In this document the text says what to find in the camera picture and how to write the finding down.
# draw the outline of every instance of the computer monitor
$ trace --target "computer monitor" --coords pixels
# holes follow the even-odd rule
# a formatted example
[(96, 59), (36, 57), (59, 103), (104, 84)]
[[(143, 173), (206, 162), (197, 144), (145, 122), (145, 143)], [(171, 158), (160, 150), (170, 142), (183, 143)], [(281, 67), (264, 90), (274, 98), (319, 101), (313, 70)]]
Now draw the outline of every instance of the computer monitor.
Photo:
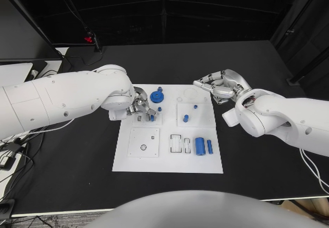
[(0, 0), (0, 62), (62, 60), (46, 36), (13, 0)]

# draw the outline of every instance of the black tabletop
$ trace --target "black tabletop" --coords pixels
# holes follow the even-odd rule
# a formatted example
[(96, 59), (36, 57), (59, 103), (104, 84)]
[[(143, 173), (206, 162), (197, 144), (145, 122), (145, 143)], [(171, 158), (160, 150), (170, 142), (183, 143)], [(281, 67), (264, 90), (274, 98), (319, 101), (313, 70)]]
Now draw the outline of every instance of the black tabletop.
[[(86, 63), (99, 58), (93, 47), (70, 48), (66, 55), (80, 56)], [(78, 58), (69, 60), (73, 71), (105, 64), (122, 66), (132, 84), (192, 84), (206, 74), (231, 69), (252, 88), (288, 98), (304, 96), (303, 90), (285, 83), (291, 74), (268, 41), (111, 46), (91, 66)], [(223, 191), (262, 200), (324, 195), (298, 149), (271, 135), (254, 138), (239, 125), (226, 126), (220, 114), (232, 107), (232, 101), (225, 105), (213, 102), (223, 174), (112, 172), (119, 121), (109, 121), (101, 108), (47, 132), (36, 165), (11, 194), (13, 214), (109, 209), (174, 190)], [(40, 140), (40, 136), (31, 140), (30, 154)], [(326, 179), (329, 158), (307, 154)]]

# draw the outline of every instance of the red light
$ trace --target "red light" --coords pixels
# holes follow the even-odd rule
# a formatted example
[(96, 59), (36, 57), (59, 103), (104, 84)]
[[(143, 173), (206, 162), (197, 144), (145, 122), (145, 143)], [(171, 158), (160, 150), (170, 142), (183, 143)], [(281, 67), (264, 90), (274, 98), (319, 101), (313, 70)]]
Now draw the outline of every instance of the red light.
[(86, 40), (86, 42), (92, 43), (91, 37), (85, 37), (83, 39)]

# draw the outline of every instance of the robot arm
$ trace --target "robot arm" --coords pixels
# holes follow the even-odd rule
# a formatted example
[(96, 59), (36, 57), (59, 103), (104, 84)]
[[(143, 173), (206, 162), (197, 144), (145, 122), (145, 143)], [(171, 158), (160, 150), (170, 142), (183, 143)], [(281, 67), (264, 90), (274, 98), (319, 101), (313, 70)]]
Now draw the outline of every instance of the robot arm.
[(329, 156), (329, 102), (287, 99), (270, 91), (251, 89), (232, 70), (218, 73), (216, 78), (209, 74), (193, 84), (212, 93), (218, 104), (228, 102), (225, 96), (235, 101), (235, 108), (222, 114), (228, 126), (241, 124), (254, 137), (271, 134), (288, 145)]
[(98, 107), (108, 110), (109, 120), (143, 111), (156, 115), (143, 89), (132, 87), (117, 65), (0, 87), (0, 139), (80, 117)]

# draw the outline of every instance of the small hole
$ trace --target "small hole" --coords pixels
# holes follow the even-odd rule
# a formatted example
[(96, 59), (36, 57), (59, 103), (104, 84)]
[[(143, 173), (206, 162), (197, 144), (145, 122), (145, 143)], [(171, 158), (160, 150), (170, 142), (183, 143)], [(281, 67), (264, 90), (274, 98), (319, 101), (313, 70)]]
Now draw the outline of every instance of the small hole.
[(311, 127), (307, 127), (306, 131), (304, 131), (304, 134), (308, 135), (311, 132)]

